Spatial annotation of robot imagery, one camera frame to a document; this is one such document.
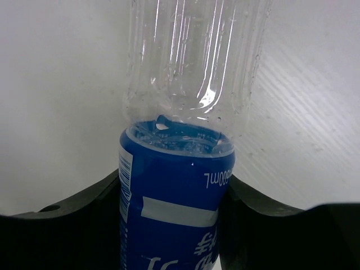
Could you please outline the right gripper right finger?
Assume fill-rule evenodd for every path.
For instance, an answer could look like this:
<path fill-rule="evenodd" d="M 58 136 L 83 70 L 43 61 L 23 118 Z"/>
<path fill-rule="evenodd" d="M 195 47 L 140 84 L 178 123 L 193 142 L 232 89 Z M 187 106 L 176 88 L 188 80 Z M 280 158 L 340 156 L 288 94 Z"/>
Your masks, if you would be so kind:
<path fill-rule="evenodd" d="M 359 204 L 303 210 L 231 177 L 219 208 L 223 269 L 358 269 Z"/>

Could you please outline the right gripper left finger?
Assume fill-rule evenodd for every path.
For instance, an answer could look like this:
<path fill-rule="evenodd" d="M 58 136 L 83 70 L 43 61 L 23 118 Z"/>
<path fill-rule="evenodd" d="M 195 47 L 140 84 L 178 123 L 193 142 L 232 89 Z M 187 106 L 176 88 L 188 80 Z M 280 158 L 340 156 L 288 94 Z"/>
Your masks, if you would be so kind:
<path fill-rule="evenodd" d="M 118 172 L 38 212 L 1 216 L 1 269 L 120 269 Z"/>

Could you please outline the blue label bottle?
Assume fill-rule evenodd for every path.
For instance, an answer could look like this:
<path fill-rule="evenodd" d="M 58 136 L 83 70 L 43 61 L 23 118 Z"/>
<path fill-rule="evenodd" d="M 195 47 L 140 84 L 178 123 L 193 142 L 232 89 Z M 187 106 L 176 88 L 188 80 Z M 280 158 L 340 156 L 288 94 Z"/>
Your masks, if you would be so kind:
<path fill-rule="evenodd" d="M 271 1 L 129 1 L 121 269 L 212 269 Z"/>

